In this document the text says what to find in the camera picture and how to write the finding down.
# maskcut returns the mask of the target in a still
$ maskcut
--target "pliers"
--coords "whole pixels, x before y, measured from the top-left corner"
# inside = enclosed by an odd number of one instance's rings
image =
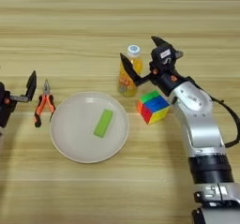
[[[39,103],[37,105],[36,111],[35,111],[35,127],[41,127],[41,119],[40,115],[44,109],[45,103],[47,102],[49,105],[49,109],[51,111],[51,118],[55,112],[55,106],[53,103],[53,95],[50,94],[50,86],[49,82],[46,79],[44,86],[43,86],[43,94],[39,96]]]

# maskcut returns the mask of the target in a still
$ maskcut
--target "wooden table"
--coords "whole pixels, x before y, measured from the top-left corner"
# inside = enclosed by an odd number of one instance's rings
[[[148,127],[136,113],[138,97],[116,91],[119,53],[142,47],[144,73],[165,37],[185,52],[177,68],[240,113],[240,0],[0,0],[1,82],[25,91],[33,69],[34,101],[19,104],[8,122],[0,157],[2,224],[190,224],[197,205],[173,116]],[[33,113],[48,78],[55,104],[82,91],[105,92],[128,112],[130,134],[108,161],[83,165],[53,147],[48,111],[36,129]],[[151,91],[150,83],[139,95]],[[225,140],[234,138],[229,115],[215,108]],[[240,146],[228,150],[240,182]]]

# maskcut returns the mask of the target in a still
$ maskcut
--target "white plate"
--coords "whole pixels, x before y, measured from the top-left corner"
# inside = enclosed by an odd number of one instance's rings
[[[103,138],[94,135],[105,109],[113,111]],[[56,109],[51,121],[51,137],[56,149],[65,157],[94,163],[115,155],[129,132],[128,115],[121,104],[102,93],[80,93],[68,98]]]

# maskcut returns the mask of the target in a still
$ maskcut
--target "colorful cube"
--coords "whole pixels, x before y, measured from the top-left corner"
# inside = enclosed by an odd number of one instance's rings
[[[142,96],[137,103],[138,113],[147,124],[153,124],[164,118],[170,108],[169,103],[154,91]]]

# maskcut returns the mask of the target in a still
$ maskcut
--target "bottle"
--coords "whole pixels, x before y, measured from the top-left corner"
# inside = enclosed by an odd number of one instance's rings
[[[140,57],[141,49],[137,45],[130,45],[127,48],[127,57],[130,60],[134,70],[140,75],[143,69],[143,60]],[[118,91],[125,97],[133,97],[137,93],[137,86],[124,70],[123,64],[120,64],[120,75],[118,82]]]

